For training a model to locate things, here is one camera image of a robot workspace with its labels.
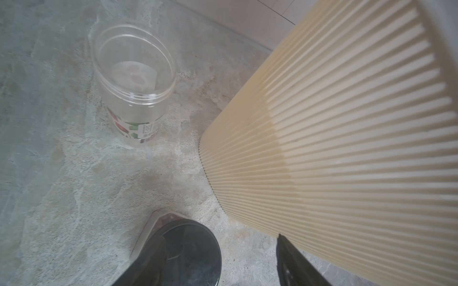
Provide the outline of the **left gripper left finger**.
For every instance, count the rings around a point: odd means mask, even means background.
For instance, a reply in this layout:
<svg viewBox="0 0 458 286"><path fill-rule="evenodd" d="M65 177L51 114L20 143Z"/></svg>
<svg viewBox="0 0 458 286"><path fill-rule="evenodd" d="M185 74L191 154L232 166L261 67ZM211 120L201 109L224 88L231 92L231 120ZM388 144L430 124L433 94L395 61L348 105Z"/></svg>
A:
<svg viewBox="0 0 458 286"><path fill-rule="evenodd" d="M153 237L112 286L161 286L166 264L165 239L162 236Z"/></svg>

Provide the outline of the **white lid rose tea jar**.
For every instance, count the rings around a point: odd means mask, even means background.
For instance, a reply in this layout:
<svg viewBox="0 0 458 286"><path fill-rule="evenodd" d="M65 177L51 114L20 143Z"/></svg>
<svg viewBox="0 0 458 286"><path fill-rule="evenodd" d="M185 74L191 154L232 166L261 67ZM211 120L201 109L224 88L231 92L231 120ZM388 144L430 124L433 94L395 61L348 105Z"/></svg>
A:
<svg viewBox="0 0 458 286"><path fill-rule="evenodd" d="M128 144L148 143L175 88L174 57L150 28L130 20L96 25L89 42L94 78L113 127Z"/></svg>

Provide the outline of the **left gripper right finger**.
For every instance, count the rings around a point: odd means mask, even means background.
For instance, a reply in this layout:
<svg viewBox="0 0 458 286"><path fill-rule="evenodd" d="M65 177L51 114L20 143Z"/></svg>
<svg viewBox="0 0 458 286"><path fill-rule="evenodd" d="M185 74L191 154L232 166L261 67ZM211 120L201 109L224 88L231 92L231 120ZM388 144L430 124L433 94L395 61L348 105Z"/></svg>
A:
<svg viewBox="0 0 458 286"><path fill-rule="evenodd" d="M277 238L276 257L281 286L331 286L299 250L281 234Z"/></svg>

